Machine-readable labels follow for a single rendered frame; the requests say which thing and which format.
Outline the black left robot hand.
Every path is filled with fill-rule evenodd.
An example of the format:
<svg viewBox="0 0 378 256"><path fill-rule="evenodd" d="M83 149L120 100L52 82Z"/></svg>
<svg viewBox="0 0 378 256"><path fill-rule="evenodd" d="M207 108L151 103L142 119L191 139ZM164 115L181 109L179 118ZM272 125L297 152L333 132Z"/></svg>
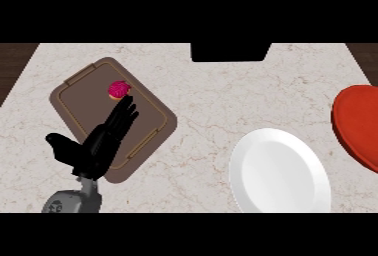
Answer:
<svg viewBox="0 0 378 256"><path fill-rule="evenodd" d="M122 141L139 116L133 97L119 102L107 121L97 126L83 143L60 133L46 135L55 159L73 167L73 175L98 180L108 172Z"/></svg>

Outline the white oval plate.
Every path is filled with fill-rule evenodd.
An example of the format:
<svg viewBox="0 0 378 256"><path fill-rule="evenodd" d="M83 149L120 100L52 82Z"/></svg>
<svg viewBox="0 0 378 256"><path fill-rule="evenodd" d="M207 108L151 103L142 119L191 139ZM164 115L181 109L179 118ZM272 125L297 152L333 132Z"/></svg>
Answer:
<svg viewBox="0 0 378 256"><path fill-rule="evenodd" d="M244 212L331 211L331 185L321 160L308 144L280 129L257 129L240 140L229 181Z"/></svg>

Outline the red bowl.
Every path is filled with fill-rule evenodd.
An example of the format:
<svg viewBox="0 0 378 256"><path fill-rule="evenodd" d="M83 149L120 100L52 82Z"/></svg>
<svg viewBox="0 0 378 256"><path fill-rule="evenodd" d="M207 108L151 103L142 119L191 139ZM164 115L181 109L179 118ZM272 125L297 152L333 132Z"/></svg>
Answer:
<svg viewBox="0 0 378 256"><path fill-rule="evenodd" d="M355 160L378 173L378 87L353 85L336 96L333 130Z"/></svg>

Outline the brown rectangular tray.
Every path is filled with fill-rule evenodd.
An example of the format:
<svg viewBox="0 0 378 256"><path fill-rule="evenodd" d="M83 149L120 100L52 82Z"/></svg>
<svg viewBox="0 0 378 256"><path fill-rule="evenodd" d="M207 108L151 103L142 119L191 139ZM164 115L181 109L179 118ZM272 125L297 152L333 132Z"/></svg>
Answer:
<svg viewBox="0 0 378 256"><path fill-rule="evenodd" d="M80 143L105 122L117 105L110 86L125 81L139 116L125 137L113 165L105 174L110 183L125 182L178 127L178 117L119 61L105 57L82 69L55 88L51 103Z"/></svg>

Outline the black appliance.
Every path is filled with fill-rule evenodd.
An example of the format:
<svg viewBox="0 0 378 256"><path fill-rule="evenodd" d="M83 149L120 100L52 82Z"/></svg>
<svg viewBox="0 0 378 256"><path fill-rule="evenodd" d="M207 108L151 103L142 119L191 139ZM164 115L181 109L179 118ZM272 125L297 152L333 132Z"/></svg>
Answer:
<svg viewBox="0 0 378 256"><path fill-rule="evenodd" d="M193 43L194 62L249 62L263 61L271 43Z"/></svg>

